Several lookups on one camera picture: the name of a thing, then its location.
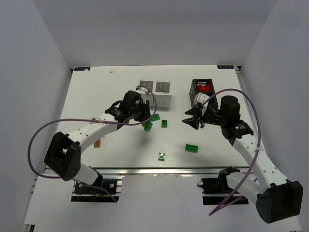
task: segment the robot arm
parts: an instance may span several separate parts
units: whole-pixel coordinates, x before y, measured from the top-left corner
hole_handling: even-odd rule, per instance
[[[192,118],[183,120],[184,123],[198,130],[204,123],[219,125],[223,136],[251,165],[257,149],[257,137],[247,123],[240,120],[240,104],[233,96],[221,99],[221,108],[213,103],[203,105],[207,95],[198,93],[195,106],[185,112]],[[253,166],[253,173],[258,183],[247,178],[238,192],[256,205],[260,217],[266,223],[282,220],[300,213],[303,188],[298,181],[291,182],[269,159],[266,152],[259,151]],[[244,174],[237,168],[227,168],[220,171],[218,179],[225,192],[230,192],[243,179]]]
[[[109,123],[89,123],[68,134],[56,133],[45,156],[45,164],[65,181],[74,179],[101,187],[101,174],[81,164],[81,154],[99,138],[120,129],[122,123],[128,123],[131,119],[138,122],[149,119],[148,95],[149,91],[143,87],[136,91],[130,90],[122,101],[115,102],[99,117]]]

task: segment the gray wall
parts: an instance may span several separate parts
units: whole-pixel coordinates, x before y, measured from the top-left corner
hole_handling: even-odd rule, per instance
[[[35,130],[59,117],[70,70],[31,0],[3,0],[0,7],[0,230],[20,230],[35,175],[27,146]],[[42,170],[47,141],[40,134],[32,160]]]
[[[301,214],[309,231],[309,2],[280,0],[244,65],[243,78],[258,109],[268,155],[304,187]]]
[[[34,0],[79,65],[243,64],[276,0]]]

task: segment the purple cable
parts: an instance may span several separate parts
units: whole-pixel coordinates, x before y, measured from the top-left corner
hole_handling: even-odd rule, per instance
[[[243,96],[246,97],[246,99],[248,100],[248,102],[250,103],[253,111],[254,111],[254,115],[255,115],[255,118],[256,118],[256,124],[257,124],[257,148],[260,147],[260,144],[261,144],[261,125],[260,125],[260,121],[259,121],[259,118],[258,118],[258,115],[257,115],[257,111],[256,111],[256,108],[254,107],[254,104],[253,102],[251,101],[251,99],[249,98],[249,96],[247,94],[245,94],[243,91],[241,90],[238,90],[238,89],[235,89],[235,88],[226,88],[226,89],[222,89],[216,93],[214,93],[211,97],[209,97],[202,105],[205,105],[207,102],[209,102],[212,98],[214,98],[216,95],[218,95],[219,93],[222,93],[222,92],[226,92],[226,91],[236,91],[238,93],[241,93]],[[224,207],[227,207],[231,204],[233,204],[234,202],[236,201],[239,201],[240,198],[237,198],[236,200],[232,201],[232,202],[229,202],[227,204],[224,204],[226,203],[232,196],[234,196],[235,192],[240,188],[240,186],[243,184],[243,182],[245,182],[245,180],[247,179],[247,177],[249,176],[256,160],[257,160],[257,156],[259,154],[259,150],[257,149],[255,151],[255,155],[254,155],[254,158],[252,160],[252,163],[248,169],[248,171],[246,172],[246,174],[244,175],[244,177],[242,178],[242,180],[238,183],[238,185],[231,191],[231,193],[223,200],[220,202],[220,204],[218,204],[210,213],[209,213],[209,216],[213,215],[214,213],[216,213],[217,211],[219,211],[220,209],[223,209]]]
[[[84,183],[84,182],[79,182],[79,184],[82,184],[82,185],[84,185],[84,186],[87,187],[87,188],[100,189],[100,190],[106,192],[106,193],[112,198],[112,200],[113,200],[114,202],[117,202],[116,199],[115,199],[106,189],[104,189],[104,188],[102,188],[102,187],[88,185],[88,184],[86,184],[86,183]]]
[[[32,146],[32,143],[33,143],[33,140],[35,139],[35,137],[38,135],[38,133],[43,130],[45,127],[51,125],[51,124],[54,124],[54,123],[57,123],[57,122],[64,122],[64,121],[76,121],[76,122],[92,122],[92,123],[106,123],[106,124],[117,124],[117,125],[122,125],[122,126],[136,126],[136,125],[140,125],[140,124],[143,124],[143,123],[146,123],[148,121],[151,120],[151,118],[155,115],[156,113],[156,110],[157,110],[157,103],[156,103],[156,99],[155,99],[155,95],[154,93],[151,91],[151,89],[149,89],[148,87],[145,87],[145,86],[138,86],[138,87],[142,87],[142,88],[145,88],[147,89],[151,95],[153,96],[154,98],[154,113],[145,121],[142,121],[142,122],[138,122],[138,123],[121,123],[121,122],[111,122],[111,121],[103,121],[103,120],[91,120],[91,119],[78,119],[78,118],[64,118],[64,119],[57,119],[57,120],[53,120],[53,121],[50,121],[46,124],[44,124],[43,126],[41,126],[34,134],[33,136],[31,137],[30,141],[29,141],[29,145],[28,145],[28,151],[27,151],[27,158],[28,158],[28,164],[29,164],[29,167],[30,169],[38,176],[40,177],[44,177],[44,178],[48,178],[48,179],[60,179],[61,177],[60,176],[48,176],[48,175],[43,175],[41,173],[38,173],[33,165],[32,165],[32,162],[31,162],[31,157],[30,157],[30,154],[31,154],[31,146]]]

